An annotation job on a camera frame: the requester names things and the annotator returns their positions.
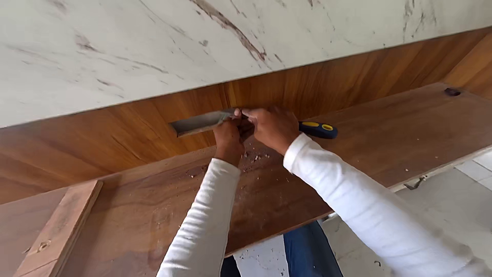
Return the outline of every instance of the white sleeve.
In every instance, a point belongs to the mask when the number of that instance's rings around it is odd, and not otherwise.
[[[240,171],[213,158],[157,277],[217,277],[227,245]]]
[[[283,165],[313,187],[394,275],[492,276],[470,247],[444,234],[396,194],[308,136],[295,139]]]

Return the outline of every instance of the wooden board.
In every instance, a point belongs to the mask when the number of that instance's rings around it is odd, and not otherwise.
[[[14,277],[59,276],[101,187],[95,180],[67,189]]]
[[[0,277],[12,277],[67,188],[0,205]]]
[[[317,141],[386,187],[492,145],[492,102],[469,93],[450,97],[446,87],[315,117],[339,130],[337,139]],[[278,154],[253,139],[246,146],[227,253],[331,211]],[[62,276],[155,276],[213,154],[209,147],[105,178]]]
[[[175,120],[272,104],[306,119],[440,81],[471,51],[478,57],[490,53],[481,45],[491,32],[439,37],[0,129],[0,203],[214,145],[210,132],[176,138],[168,126]],[[480,93],[487,86],[473,88]]]

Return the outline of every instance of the blue jeans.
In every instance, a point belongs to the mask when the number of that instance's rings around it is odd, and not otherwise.
[[[343,277],[328,239],[314,221],[283,235],[290,277]],[[240,277],[233,256],[224,259],[220,277]]]

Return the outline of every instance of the yellow and blue handle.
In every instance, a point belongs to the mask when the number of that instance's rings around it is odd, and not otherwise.
[[[338,130],[330,124],[314,121],[299,121],[299,131],[321,139],[334,139],[338,135]]]

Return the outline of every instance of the white marble surface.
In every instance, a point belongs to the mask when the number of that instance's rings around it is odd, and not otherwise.
[[[490,25],[488,0],[3,0],[0,127]]]

